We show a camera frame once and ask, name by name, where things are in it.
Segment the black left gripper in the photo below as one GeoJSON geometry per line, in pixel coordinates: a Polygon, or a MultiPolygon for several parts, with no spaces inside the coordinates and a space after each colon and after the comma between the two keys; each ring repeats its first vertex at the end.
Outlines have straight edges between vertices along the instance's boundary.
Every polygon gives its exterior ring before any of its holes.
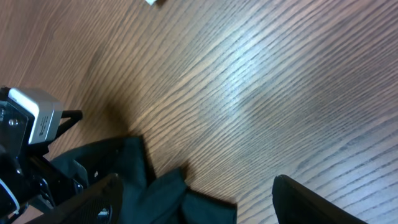
{"type": "Polygon", "coordinates": [[[80,110],[63,109],[54,140],[29,144],[34,117],[1,88],[1,217],[18,218],[33,206],[43,213],[83,191],[82,182],[67,177],[44,155],[49,145],[79,122],[80,110]]]}

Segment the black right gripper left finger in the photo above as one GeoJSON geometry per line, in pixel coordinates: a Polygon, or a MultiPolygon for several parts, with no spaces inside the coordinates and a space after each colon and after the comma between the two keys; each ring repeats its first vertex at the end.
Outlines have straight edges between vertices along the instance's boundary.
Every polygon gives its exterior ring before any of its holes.
{"type": "Polygon", "coordinates": [[[28,224],[114,224],[119,222],[122,202],[123,182],[110,174],[28,224]]]}

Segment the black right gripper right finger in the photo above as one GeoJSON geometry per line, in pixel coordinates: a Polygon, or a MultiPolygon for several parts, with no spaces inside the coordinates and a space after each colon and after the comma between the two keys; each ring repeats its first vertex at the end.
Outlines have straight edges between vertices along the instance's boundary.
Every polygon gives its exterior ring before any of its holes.
{"type": "Polygon", "coordinates": [[[363,223],[287,175],[274,178],[272,203],[280,224],[363,223]]]}

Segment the black t-shirt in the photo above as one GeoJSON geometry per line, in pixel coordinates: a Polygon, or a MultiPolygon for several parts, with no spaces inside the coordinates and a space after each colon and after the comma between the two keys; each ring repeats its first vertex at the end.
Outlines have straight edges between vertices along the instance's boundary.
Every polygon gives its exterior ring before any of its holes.
{"type": "Polygon", "coordinates": [[[104,139],[69,150],[52,160],[66,176],[73,160],[110,149],[118,151],[110,173],[123,182],[120,223],[236,223],[237,206],[191,190],[181,168],[157,177],[138,136],[104,139]]]}

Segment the beige folded shorts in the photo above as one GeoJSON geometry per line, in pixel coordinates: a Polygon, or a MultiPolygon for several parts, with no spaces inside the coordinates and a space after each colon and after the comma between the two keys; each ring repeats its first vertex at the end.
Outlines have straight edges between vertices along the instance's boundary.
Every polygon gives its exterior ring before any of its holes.
{"type": "Polygon", "coordinates": [[[153,4],[161,5],[163,3],[163,0],[145,0],[145,2],[148,3],[149,5],[153,4]]]}

